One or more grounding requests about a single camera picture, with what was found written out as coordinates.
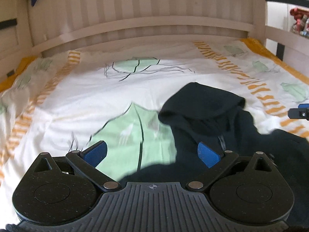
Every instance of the orange stripe pattern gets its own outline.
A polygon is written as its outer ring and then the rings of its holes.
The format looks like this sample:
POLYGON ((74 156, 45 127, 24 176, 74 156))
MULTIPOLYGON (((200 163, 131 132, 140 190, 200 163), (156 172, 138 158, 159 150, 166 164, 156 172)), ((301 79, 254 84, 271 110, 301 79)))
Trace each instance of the orange stripe pattern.
POLYGON ((241 39, 245 45, 254 53, 264 56, 272 60, 276 65, 279 65, 283 69, 285 69, 288 73, 302 81, 303 83, 309 85, 309 78, 299 71, 295 70, 285 62, 281 61, 278 57, 272 54, 268 49, 266 49, 258 40, 248 37, 245 39, 241 39))
POLYGON ((80 52, 70 51, 68 61, 60 69, 55 77, 47 82, 42 92, 28 103, 26 110, 15 120, 14 127, 3 151, 0 151, 0 184, 4 178, 2 166, 9 158, 14 158, 14 150, 20 144, 21 139, 26 135, 32 123, 32 116, 36 106, 41 105, 56 86, 67 76, 80 62, 80 52))
MULTIPOLYGON (((240 82, 240 84, 246 85, 248 90, 250 90, 251 94, 255 95, 256 98, 261 101, 267 114, 283 118, 283 120, 280 122, 281 127, 284 127, 293 134, 301 133, 303 131, 303 129, 305 128, 303 125, 294 127, 292 130, 289 129, 289 124, 296 122, 296 120, 289 119, 287 116, 286 107, 281 105, 279 101, 274 101, 275 97, 271 95, 271 89, 267 87, 266 83, 263 83, 259 79, 250 77, 248 74, 243 72, 238 65, 232 63, 221 54, 212 51, 211 47, 208 44, 203 42, 198 42, 194 44, 198 47, 200 51, 207 50, 207 54, 204 54, 204 52, 201 53, 204 55, 205 58, 215 60, 220 69, 228 71, 231 74, 236 74, 236 78, 243 81, 240 82)), ((301 133, 300 136, 307 138, 309 137, 309 132, 306 131, 304 133, 301 133)))

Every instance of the green leaf print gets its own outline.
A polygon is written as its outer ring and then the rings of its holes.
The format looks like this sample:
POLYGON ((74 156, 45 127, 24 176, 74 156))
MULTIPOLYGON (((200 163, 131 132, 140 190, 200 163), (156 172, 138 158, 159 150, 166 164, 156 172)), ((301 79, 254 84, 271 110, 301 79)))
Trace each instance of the green leaf print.
POLYGON ((298 84, 281 84, 284 91, 291 94, 298 102, 303 102, 308 99, 308 91, 301 85, 298 84))
POLYGON ((5 104, 0 103, 0 115, 7 112, 7 106, 5 104))
POLYGON ((157 65, 159 60, 154 57, 134 57, 131 60, 114 62, 113 67, 119 72, 139 72, 146 69, 148 66, 157 65))
POLYGON ((107 144, 107 156, 96 169, 116 181, 135 173, 139 167, 169 165, 176 160, 171 127, 159 121, 156 111, 134 103, 94 134, 88 147, 100 140, 107 144))
POLYGON ((49 67, 50 64, 52 63, 52 60, 50 59, 43 59, 36 67, 36 70, 44 70, 46 71, 49 67))
POLYGON ((253 62, 253 67, 254 69, 256 69, 257 72, 266 72, 268 71, 268 67, 263 64, 261 61, 256 61, 256 62, 253 62))
POLYGON ((235 46, 224 46, 224 48, 232 54, 232 56, 235 56, 235 55, 242 55, 244 54, 244 51, 238 47, 235 47, 235 46))
POLYGON ((21 74, 21 76, 18 78, 20 80, 18 87, 24 87, 25 85, 27 85, 29 81, 31 80, 31 77, 32 77, 32 73, 30 72, 25 72, 21 74))

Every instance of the white headboard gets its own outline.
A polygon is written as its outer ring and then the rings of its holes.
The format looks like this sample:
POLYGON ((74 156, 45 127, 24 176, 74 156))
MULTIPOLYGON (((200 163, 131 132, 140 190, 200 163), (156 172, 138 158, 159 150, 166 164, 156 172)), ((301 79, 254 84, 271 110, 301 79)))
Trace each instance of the white headboard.
POLYGON ((257 37, 252 25, 261 17, 254 13, 264 15, 260 5, 265 2, 254 1, 38 0, 29 8, 33 50, 52 55, 101 42, 152 35, 242 38, 251 32, 257 37))

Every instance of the white duvet cover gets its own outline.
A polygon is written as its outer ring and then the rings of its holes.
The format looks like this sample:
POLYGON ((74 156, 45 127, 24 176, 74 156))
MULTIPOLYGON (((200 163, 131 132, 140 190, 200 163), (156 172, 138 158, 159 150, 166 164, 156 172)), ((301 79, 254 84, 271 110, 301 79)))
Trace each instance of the white duvet cover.
POLYGON ((86 52, 80 57, 80 63, 35 108, 14 158, 3 167, 0 228, 18 223, 12 194, 39 153, 65 156, 70 149, 82 150, 97 130, 123 114, 132 102, 159 111, 189 82, 246 98, 245 109, 263 134, 276 128, 297 135, 309 130, 306 121, 289 122, 284 115, 289 108, 309 102, 308 85, 239 41, 227 45, 151 44, 112 53, 86 52))

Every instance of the yellow border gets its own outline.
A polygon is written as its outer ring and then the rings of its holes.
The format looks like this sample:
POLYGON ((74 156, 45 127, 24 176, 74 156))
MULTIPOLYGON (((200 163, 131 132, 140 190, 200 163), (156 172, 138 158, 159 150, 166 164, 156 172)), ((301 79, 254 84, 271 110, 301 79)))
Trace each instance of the yellow border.
POLYGON ((80 62, 80 52, 70 51, 67 63, 57 71, 54 78, 49 80, 41 93, 30 101, 24 112, 15 119, 13 129, 3 150, 0 150, 0 185, 4 178, 2 166, 9 158, 14 158, 14 150, 20 144, 21 139, 27 133, 32 123, 32 116, 36 106, 41 105, 56 86, 67 76, 80 62))
POLYGON ((272 54, 268 49, 266 49, 260 42, 254 38, 244 38, 241 39, 247 47, 256 54, 259 54, 263 57, 269 58, 274 61, 275 64, 281 66, 285 69, 288 73, 299 79, 300 81, 304 82, 305 84, 309 85, 309 78, 304 74, 300 73, 299 71, 295 70, 285 62, 281 61, 277 58, 274 54, 272 54))
POLYGON ((3 92, 4 90, 9 89, 15 79, 24 72, 24 70, 29 66, 29 64, 31 64, 34 60, 36 60, 37 57, 36 56, 29 56, 29 57, 24 57, 21 61, 20 64, 18 66, 18 68, 16 69, 16 72, 14 75, 8 77, 6 80, 4 80, 3 82, 0 83, 0 92, 3 92))

